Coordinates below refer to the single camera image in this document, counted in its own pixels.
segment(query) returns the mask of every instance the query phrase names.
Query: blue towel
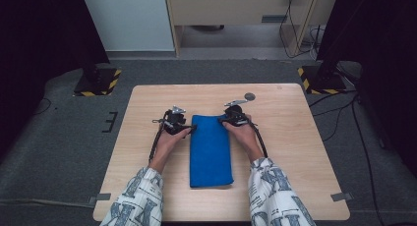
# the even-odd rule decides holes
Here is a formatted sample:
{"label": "blue towel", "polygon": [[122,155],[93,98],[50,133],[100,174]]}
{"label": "blue towel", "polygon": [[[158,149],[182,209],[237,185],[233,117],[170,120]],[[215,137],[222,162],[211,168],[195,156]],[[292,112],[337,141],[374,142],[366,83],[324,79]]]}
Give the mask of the blue towel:
{"label": "blue towel", "polygon": [[190,140],[191,188],[233,183],[229,135],[217,121],[219,117],[222,116],[194,115],[192,118],[192,124],[198,128]]}

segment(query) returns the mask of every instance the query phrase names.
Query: black curtain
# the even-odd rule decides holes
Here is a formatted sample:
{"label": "black curtain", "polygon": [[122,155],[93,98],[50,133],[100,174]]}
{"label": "black curtain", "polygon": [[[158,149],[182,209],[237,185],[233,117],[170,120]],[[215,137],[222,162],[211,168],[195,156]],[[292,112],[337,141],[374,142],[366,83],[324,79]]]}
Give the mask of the black curtain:
{"label": "black curtain", "polygon": [[82,68],[77,50],[93,64],[109,63],[84,0],[0,0],[0,157],[32,116],[46,82]]}
{"label": "black curtain", "polygon": [[384,147],[417,176],[417,0],[336,0],[319,60],[355,61],[357,85]]}

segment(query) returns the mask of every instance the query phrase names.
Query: wire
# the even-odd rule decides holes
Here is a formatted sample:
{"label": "wire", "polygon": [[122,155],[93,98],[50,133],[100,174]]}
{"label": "wire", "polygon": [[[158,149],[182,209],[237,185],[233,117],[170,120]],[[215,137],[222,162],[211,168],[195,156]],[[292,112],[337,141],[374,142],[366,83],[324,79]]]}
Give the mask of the wire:
{"label": "wire", "polygon": [[[315,61],[317,60],[317,54],[319,54],[319,51],[317,49],[320,46],[320,43],[318,43],[319,33],[320,33],[320,30],[324,30],[320,27],[321,27],[320,25],[317,28],[310,27],[310,57]],[[316,38],[313,37],[314,30],[317,31]]]}
{"label": "wire", "polygon": [[336,125],[335,125],[335,127],[334,127],[334,129],[333,129],[333,133],[331,133],[331,135],[330,135],[329,137],[327,137],[327,138],[323,139],[322,141],[328,141],[328,140],[330,140],[331,138],[333,138],[334,134],[335,134],[335,133],[336,133],[336,131],[337,131],[338,121],[339,121],[339,118],[340,118],[340,113],[341,113],[341,111],[342,111],[344,108],[348,107],[350,104],[352,104],[352,103],[355,101],[355,99],[356,99],[356,97],[357,97],[357,96],[358,96],[358,94],[356,94],[356,95],[353,97],[353,99],[352,99],[349,103],[347,103],[346,105],[344,105],[344,106],[341,106],[341,107],[338,107],[338,108],[334,108],[334,109],[331,109],[331,110],[329,110],[329,111],[325,111],[325,112],[322,112],[322,113],[319,113],[319,114],[313,115],[313,116],[320,116],[320,115],[324,115],[324,114],[327,114],[327,113],[329,113],[329,112],[332,112],[332,111],[336,111],[336,110],[338,110],[338,114],[337,114],[337,118],[336,118]]}
{"label": "wire", "polygon": [[[317,104],[317,103],[319,103],[319,102],[321,102],[321,101],[323,101],[324,99],[327,99],[327,98],[332,97],[334,95],[335,94],[331,94],[331,95],[325,96],[325,97],[323,97],[323,98],[315,101],[313,104],[310,105],[310,107],[313,106],[313,105],[315,105],[315,104]],[[333,133],[328,138],[324,139],[324,141],[327,141],[330,138],[332,138],[333,135],[335,134],[335,131],[337,129],[337,124],[338,124],[338,120],[339,120],[339,116],[340,116],[341,111],[344,108],[346,108],[347,106],[349,106],[349,105],[351,106],[353,118],[354,118],[354,121],[355,121],[355,125],[356,125],[356,128],[358,130],[358,133],[359,133],[359,136],[360,136],[360,139],[361,139],[361,143],[362,143],[362,146],[363,146],[363,149],[364,149],[364,152],[365,152],[366,160],[367,160],[368,171],[369,171],[370,182],[371,182],[371,192],[372,192],[373,203],[374,203],[375,210],[376,210],[378,219],[380,221],[380,224],[382,226],[385,226],[384,220],[382,219],[382,216],[380,214],[380,209],[378,207],[377,194],[376,194],[376,191],[375,191],[374,175],[373,175],[373,172],[372,172],[372,165],[371,165],[371,161],[370,161],[370,157],[369,157],[369,153],[368,153],[368,148],[365,145],[364,137],[363,137],[361,128],[359,126],[359,122],[358,122],[358,119],[357,119],[357,116],[356,116],[356,112],[355,112],[355,100],[357,99],[358,96],[359,96],[359,94],[356,94],[353,97],[353,99],[347,105],[344,105],[344,106],[339,107],[339,108],[331,109],[329,111],[326,111],[326,112],[323,112],[323,113],[320,113],[320,114],[316,114],[316,115],[313,115],[313,116],[324,115],[324,114],[326,114],[328,112],[335,111],[335,110],[339,110],[339,113],[337,114],[336,127],[334,128]],[[389,224],[388,226],[417,226],[417,223],[401,222],[401,223]]]}
{"label": "wire", "polygon": [[297,43],[297,45],[296,45],[296,46],[297,46],[298,50],[300,51],[300,53],[298,53],[297,55],[294,55],[294,56],[290,56],[290,55],[288,54],[288,52],[287,52],[287,50],[286,50],[286,48],[285,48],[285,42],[284,42],[284,40],[283,40],[283,38],[282,38],[282,25],[283,25],[283,22],[284,22],[284,21],[282,21],[282,22],[281,22],[281,24],[279,25],[279,37],[280,37],[280,39],[281,39],[282,45],[284,46],[284,51],[285,51],[285,54],[287,55],[287,57],[289,57],[289,58],[296,58],[296,57],[298,57],[298,56],[300,56],[300,55],[302,55],[302,54],[305,54],[305,53],[310,52],[310,50],[303,51],[303,50],[301,50],[301,48],[299,47],[298,38],[297,38],[297,32],[296,32],[296,30],[295,30],[295,26],[294,26],[294,23],[292,22],[292,18],[291,18],[291,4],[292,4],[292,0],[288,0],[288,8],[287,8],[287,10],[286,10],[286,12],[285,12],[285,17],[284,17],[284,19],[289,18],[289,21],[290,21],[291,26],[292,26],[292,30],[294,31],[295,41],[296,41],[296,43]]}
{"label": "wire", "polygon": [[384,221],[383,221],[383,219],[381,217],[381,214],[380,214],[380,209],[378,207],[378,203],[377,203],[377,195],[375,193],[374,175],[372,173],[372,166],[371,166],[371,161],[370,161],[370,158],[369,158],[368,148],[365,145],[365,141],[364,141],[364,138],[363,138],[363,135],[362,135],[362,131],[361,131],[361,128],[359,127],[359,122],[358,122],[358,119],[356,117],[355,103],[354,102],[352,102],[352,113],[353,113],[353,118],[355,120],[356,128],[358,129],[359,136],[361,138],[362,147],[364,148],[364,152],[365,152],[365,156],[366,156],[366,160],[367,160],[367,164],[368,164],[368,171],[369,171],[369,177],[370,177],[370,181],[371,181],[372,199],[373,199],[373,202],[374,202],[374,207],[375,207],[375,210],[377,211],[377,216],[378,216],[378,219],[380,220],[380,224],[382,226],[385,226]]}
{"label": "wire", "polygon": [[47,102],[48,102],[48,105],[47,105],[47,107],[45,108],[45,109],[43,109],[42,111],[39,111],[39,112],[37,112],[37,113],[34,113],[33,115],[40,115],[40,114],[42,114],[43,112],[45,112],[45,111],[47,111],[48,109],[49,109],[49,107],[51,106],[51,104],[52,104],[52,102],[51,102],[51,100],[49,100],[48,98],[42,98],[42,100],[46,100]]}
{"label": "wire", "polygon": [[248,121],[249,125],[252,127],[252,129],[254,129],[255,134],[258,137],[258,140],[259,140],[260,145],[261,145],[261,148],[262,148],[262,152],[264,153],[264,157],[265,158],[268,158],[267,148],[265,147],[264,141],[263,141],[263,139],[261,137],[260,130],[257,127],[255,127],[255,124],[252,123],[252,121],[248,117],[245,116],[245,118]]}
{"label": "wire", "polygon": [[72,203],[62,202],[49,199],[35,199],[35,198],[17,198],[17,199],[0,199],[0,204],[41,204],[41,205],[54,205],[54,206],[68,206],[68,207],[80,207],[80,208],[94,208],[93,204],[88,203]]}
{"label": "wire", "polygon": [[150,150],[149,163],[152,161],[153,156],[155,154],[157,142],[159,141],[160,135],[162,134],[162,131],[165,129],[165,121],[166,121],[166,116],[167,115],[168,115],[168,111],[165,112],[162,119],[158,120],[158,122],[160,123],[159,124],[159,129],[156,133],[155,139],[153,140],[152,149]]}
{"label": "wire", "polygon": [[321,102],[321,101],[323,101],[323,100],[325,100],[325,99],[327,99],[327,98],[329,98],[329,97],[332,97],[332,96],[334,96],[334,95],[340,95],[340,94],[345,94],[345,93],[355,92],[355,91],[356,91],[356,90],[347,90],[347,91],[344,91],[344,92],[338,92],[338,93],[329,94],[329,95],[327,95],[327,96],[325,96],[325,97],[322,97],[322,98],[320,98],[319,100],[317,100],[317,101],[313,102],[312,104],[310,104],[310,105],[309,105],[309,107],[312,107],[312,106],[314,106],[314,105],[318,104],[319,102]]}
{"label": "wire", "polygon": [[339,120],[339,117],[340,117],[340,113],[341,113],[341,111],[342,111],[343,109],[344,109],[344,108],[339,109],[339,112],[337,113],[336,126],[334,127],[333,133],[332,133],[329,137],[327,137],[327,138],[323,139],[322,141],[328,141],[328,140],[330,140],[331,138],[333,138],[334,134],[335,134],[335,133],[336,133],[336,131],[337,131],[337,126],[338,126],[338,120]]}

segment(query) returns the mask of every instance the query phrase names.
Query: white cabinet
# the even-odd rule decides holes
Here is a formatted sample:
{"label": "white cabinet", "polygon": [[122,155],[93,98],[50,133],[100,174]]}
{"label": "white cabinet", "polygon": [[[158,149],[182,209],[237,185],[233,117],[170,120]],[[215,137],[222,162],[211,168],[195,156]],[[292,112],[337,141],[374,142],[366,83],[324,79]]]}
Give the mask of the white cabinet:
{"label": "white cabinet", "polygon": [[85,0],[106,51],[174,51],[165,0]]}

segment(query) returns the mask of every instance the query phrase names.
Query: yellow black hazard tape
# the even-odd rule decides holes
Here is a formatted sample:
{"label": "yellow black hazard tape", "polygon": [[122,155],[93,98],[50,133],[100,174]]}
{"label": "yellow black hazard tape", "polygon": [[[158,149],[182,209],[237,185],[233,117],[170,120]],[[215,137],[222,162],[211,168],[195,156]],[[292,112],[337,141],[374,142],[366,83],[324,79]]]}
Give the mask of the yellow black hazard tape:
{"label": "yellow black hazard tape", "polygon": [[119,80],[120,73],[122,73],[122,70],[115,70],[114,75],[111,78],[110,83],[108,84],[108,87],[106,89],[101,90],[92,90],[92,89],[85,89],[85,90],[77,90],[74,91],[75,96],[96,96],[96,95],[109,95],[114,87],[117,84],[117,81]]}
{"label": "yellow black hazard tape", "polygon": [[303,68],[298,68],[298,75],[300,76],[304,89],[308,94],[336,94],[345,92],[345,89],[312,89]]}

